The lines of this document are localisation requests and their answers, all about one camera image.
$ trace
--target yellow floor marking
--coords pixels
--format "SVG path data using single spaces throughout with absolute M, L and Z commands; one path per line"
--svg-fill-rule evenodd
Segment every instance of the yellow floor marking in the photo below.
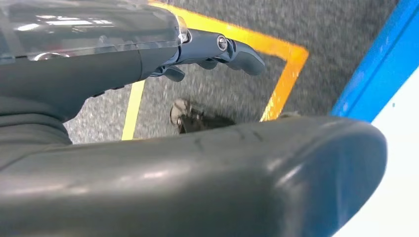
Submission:
M 132 140 L 134 138 L 134 131 L 137 124 L 138 111 L 140 110 L 143 90 L 143 80 L 132 84 L 131 94 L 129 95 L 128 108 L 126 110 L 124 130 L 122 131 L 123 141 Z
M 244 42 L 261 53 L 285 60 L 287 63 L 260 120 L 273 120 L 279 116 L 307 60 L 308 51 L 304 47 L 161 2 L 150 1 L 149 4 L 165 8 L 183 17 L 191 29 L 218 32 L 233 40 Z M 123 140 L 133 138 L 143 88 L 143 81 L 132 86 L 122 135 Z

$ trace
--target blue panel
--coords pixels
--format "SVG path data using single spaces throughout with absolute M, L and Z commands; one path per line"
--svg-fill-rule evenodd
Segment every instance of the blue panel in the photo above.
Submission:
M 371 122 L 418 66 L 419 0 L 401 0 L 331 114 Z

